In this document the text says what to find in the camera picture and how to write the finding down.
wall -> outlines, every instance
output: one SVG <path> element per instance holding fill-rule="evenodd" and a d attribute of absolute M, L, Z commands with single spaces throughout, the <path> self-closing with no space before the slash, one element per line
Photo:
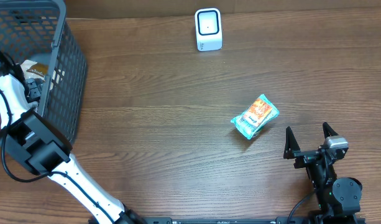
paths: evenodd
<path fill-rule="evenodd" d="M 66 0 L 71 18 L 192 15 L 203 7 L 222 13 L 381 7 L 381 0 Z"/>

turquoise wrapper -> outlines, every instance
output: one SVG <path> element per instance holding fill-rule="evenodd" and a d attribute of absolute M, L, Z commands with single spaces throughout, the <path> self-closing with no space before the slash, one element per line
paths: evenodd
<path fill-rule="evenodd" d="M 237 130 L 239 130 L 240 133 L 244 135 L 248 140 L 252 139 L 253 137 L 256 137 L 266 123 L 273 120 L 280 114 L 275 105 L 273 105 L 273 103 L 271 103 L 264 94 L 260 95 L 259 99 L 265 101 L 269 106 L 271 106 L 272 110 L 257 127 L 243 119 L 243 115 L 247 112 L 248 109 L 231 120 L 231 122 L 234 123 Z"/>

wood grain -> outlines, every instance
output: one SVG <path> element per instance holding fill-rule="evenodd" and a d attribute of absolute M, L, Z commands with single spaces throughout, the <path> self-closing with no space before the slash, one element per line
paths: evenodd
<path fill-rule="evenodd" d="M 68 17 L 113 19 L 155 16 L 190 16 L 206 7 L 222 13 L 381 7 L 381 0 L 71 0 Z"/>
<path fill-rule="evenodd" d="M 223 15 L 223 49 L 203 53 L 192 16 L 70 26 L 89 62 L 73 153 L 136 212 L 288 215 L 311 184 L 282 159 L 285 128 L 312 150 L 327 121 L 350 143 L 335 169 L 363 183 L 358 215 L 381 223 L 381 8 Z M 229 121 L 262 93 L 280 116 L 247 141 Z M 296 214 L 316 207 L 313 199 Z M 0 162 L 0 223 L 89 217 L 60 186 L 14 182 Z"/>

blue and orange package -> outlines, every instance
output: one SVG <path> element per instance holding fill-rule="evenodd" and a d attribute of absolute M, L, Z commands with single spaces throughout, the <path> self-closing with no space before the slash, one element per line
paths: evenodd
<path fill-rule="evenodd" d="M 271 103 L 264 94 L 241 115 L 231 120 L 237 130 L 241 132 L 248 140 L 257 136 L 263 126 L 276 118 L 280 112 Z"/>

gray bin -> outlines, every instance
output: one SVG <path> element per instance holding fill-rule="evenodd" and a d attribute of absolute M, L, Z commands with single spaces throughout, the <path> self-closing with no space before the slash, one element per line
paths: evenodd
<path fill-rule="evenodd" d="M 88 66 L 65 19 L 61 0 L 0 1 L 0 50 L 48 65 L 37 112 L 73 143 Z"/>

